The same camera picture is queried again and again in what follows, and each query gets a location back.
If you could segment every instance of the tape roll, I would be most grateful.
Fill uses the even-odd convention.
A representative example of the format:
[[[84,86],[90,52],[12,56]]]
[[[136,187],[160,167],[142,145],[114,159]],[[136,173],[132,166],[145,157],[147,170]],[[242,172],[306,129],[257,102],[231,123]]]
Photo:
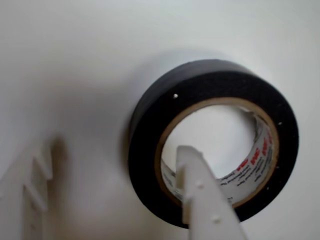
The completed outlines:
[[[161,159],[171,131],[186,116],[211,105],[236,105],[253,113],[256,138],[248,157],[225,177],[221,188],[240,221],[265,208],[294,168],[298,126],[286,99],[243,66],[222,60],[181,65],[159,78],[137,104],[129,127],[129,174],[141,202],[178,227],[181,192],[175,173]]]

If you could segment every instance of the white plastic piece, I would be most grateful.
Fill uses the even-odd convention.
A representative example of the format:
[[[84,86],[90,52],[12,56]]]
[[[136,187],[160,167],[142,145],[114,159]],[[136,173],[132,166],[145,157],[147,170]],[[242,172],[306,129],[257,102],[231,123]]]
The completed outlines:
[[[0,180],[0,239],[43,240],[52,178],[50,145],[25,150]]]
[[[176,187],[184,192],[182,221],[190,240],[247,239],[207,162],[191,146],[177,148]]]

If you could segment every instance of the white background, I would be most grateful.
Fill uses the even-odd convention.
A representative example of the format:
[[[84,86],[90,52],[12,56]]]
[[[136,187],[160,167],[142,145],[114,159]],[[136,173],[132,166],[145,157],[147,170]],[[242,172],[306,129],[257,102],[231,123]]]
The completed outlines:
[[[124,132],[163,73],[231,60],[284,94],[300,132],[289,182],[241,225],[250,240],[319,239],[319,13],[317,0],[2,0],[0,176],[32,140],[60,134],[57,239],[186,240],[136,196]]]

